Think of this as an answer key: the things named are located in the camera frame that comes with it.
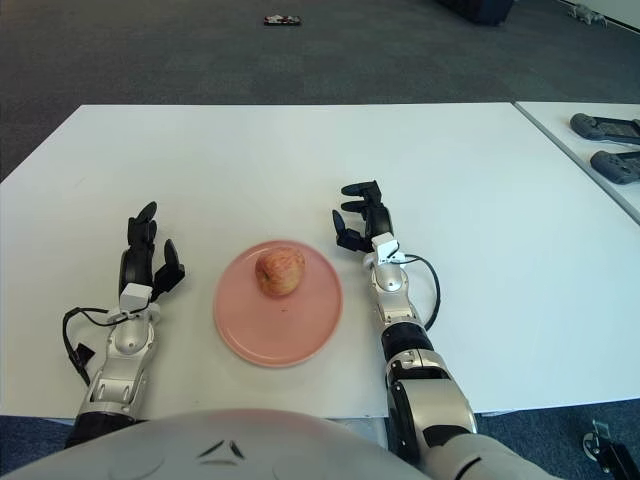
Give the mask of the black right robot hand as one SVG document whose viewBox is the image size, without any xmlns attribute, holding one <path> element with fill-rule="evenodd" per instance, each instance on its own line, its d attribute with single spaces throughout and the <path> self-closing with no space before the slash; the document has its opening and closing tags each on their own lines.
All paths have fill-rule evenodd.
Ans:
<svg viewBox="0 0 640 480">
<path fill-rule="evenodd" d="M 400 246 L 394 237 L 391 215 L 382 201 L 381 190 L 375 180 L 346 185 L 341 194 L 358 200 L 341 204 L 345 212 L 357 213 L 365 223 L 363 234 L 345 226 L 342 215 L 332 211 L 336 244 L 354 252 L 375 253 L 379 264 L 399 262 Z"/>
</svg>

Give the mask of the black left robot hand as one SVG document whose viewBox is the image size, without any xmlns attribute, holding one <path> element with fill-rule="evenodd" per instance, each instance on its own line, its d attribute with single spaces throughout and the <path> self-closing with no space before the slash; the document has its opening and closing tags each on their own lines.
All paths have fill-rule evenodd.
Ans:
<svg viewBox="0 0 640 480">
<path fill-rule="evenodd" d="M 167 239 L 163 247 L 164 264 L 152 271 L 155 238 L 158 230 L 154 219 L 157 203 L 151 201 L 135 217 L 128 219 L 128 249 L 121 256 L 119 293 L 129 284 L 151 288 L 148 302 L 156 301 L 162 294 L 173 290 L 186 275 L 185 266 L 179 260 L 174 242 Z"/>
</svg>

